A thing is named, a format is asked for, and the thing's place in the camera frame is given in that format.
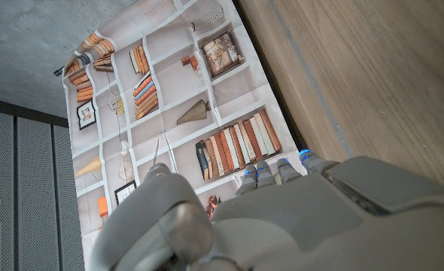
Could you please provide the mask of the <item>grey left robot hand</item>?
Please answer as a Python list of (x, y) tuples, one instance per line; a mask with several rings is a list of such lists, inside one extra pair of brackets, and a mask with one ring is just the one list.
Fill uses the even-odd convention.
[(157, 163), (98, 235), (91, 270), (444, 270), (444, 186), (370, 157), (248, 166), (213, 213)]

